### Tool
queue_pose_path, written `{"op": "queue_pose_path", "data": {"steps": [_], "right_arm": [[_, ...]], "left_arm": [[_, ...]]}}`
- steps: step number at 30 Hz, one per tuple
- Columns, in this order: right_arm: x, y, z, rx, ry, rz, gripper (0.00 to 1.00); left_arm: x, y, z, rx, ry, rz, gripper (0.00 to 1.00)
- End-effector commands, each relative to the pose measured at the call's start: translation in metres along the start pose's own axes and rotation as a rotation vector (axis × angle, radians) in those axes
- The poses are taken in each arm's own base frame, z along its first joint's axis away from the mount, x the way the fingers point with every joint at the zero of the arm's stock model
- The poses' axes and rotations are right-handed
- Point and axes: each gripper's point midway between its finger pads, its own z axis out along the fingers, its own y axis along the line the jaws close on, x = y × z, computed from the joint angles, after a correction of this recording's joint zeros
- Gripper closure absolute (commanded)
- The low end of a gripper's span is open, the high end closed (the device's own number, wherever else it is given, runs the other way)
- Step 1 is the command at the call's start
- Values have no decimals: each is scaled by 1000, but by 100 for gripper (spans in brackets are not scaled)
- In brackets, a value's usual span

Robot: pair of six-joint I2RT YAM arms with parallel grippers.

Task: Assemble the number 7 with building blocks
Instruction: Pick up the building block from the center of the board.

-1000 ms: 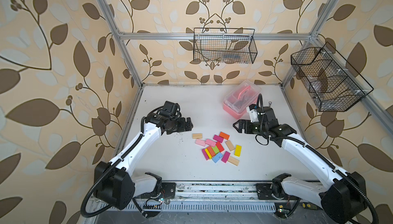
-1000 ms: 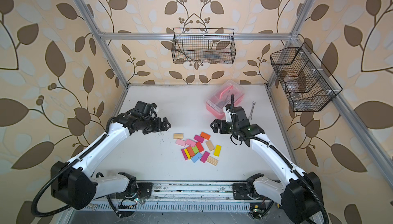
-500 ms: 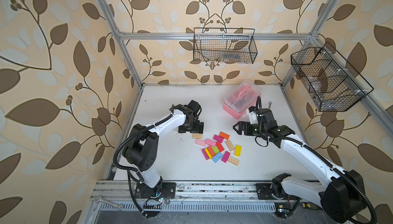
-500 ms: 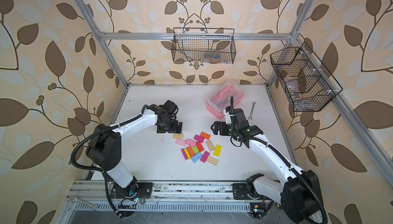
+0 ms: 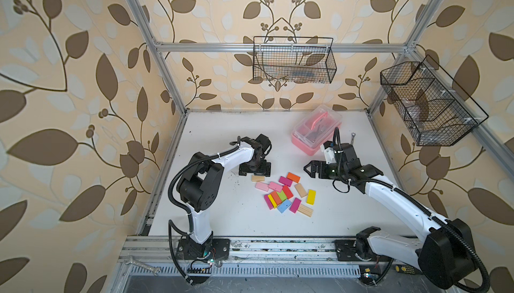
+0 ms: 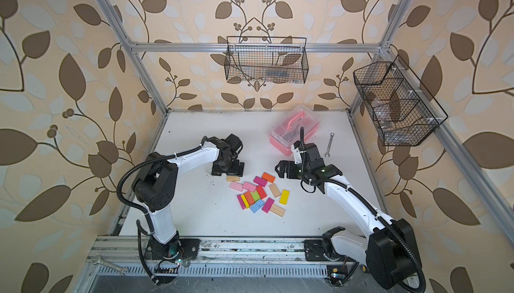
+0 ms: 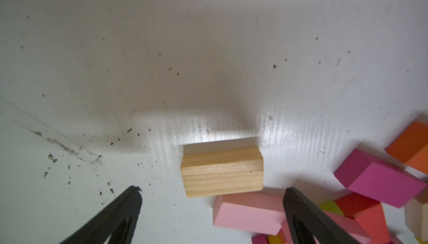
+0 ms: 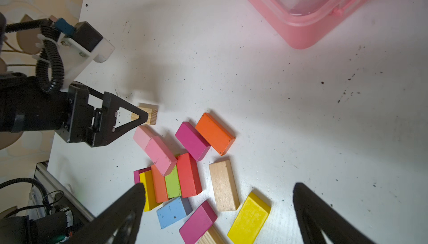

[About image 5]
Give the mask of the natural wood block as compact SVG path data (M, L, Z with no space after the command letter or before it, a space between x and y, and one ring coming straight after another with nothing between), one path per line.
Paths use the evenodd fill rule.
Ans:
M257 182L264 182L264 181L265 181L265 179L266 179L266 177L265 177L265 176L257 176L257 175L253 175L253 176L251 176L251 180L252 180L252 182L256 182L256 183L257 183Z

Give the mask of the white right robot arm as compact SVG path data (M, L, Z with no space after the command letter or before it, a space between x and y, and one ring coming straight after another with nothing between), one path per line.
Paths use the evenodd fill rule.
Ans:
M311 177L343 183L376 200L415 235L392 235L368 227L356 235L356 256L370 260L386 256L421 271L440 289L456 286L465 292L488 292L491 278L475 251L471 228L461 219L449 220L395 186L380 169L362 165L352 143L341 141L338 128L321 146L325 160L313 160L304 170Z

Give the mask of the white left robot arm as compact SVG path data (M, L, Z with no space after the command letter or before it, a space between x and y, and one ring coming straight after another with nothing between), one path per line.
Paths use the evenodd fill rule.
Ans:
M168 221L168 242L171 259L184 280L191 286L200 284L193 265L203 262L211 268L227 260L230 239L215 238L210 225L209 209L216 200L226 172L238 167L239 175L270 176L271 163L266 156L272 149L270 139L260 134L256 139L238 137L227 151L215 155L195 153L185 167L172 178L168 199L184 210L188 230L183 231Z

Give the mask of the light pink block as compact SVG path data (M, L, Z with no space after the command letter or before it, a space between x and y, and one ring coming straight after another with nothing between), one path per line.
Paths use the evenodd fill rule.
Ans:
M266 184L266 183L263 183L263 182L257 182L255 184L255 188L260 190L260 191L264 191L264 192L268 192L269 191L269 184Z

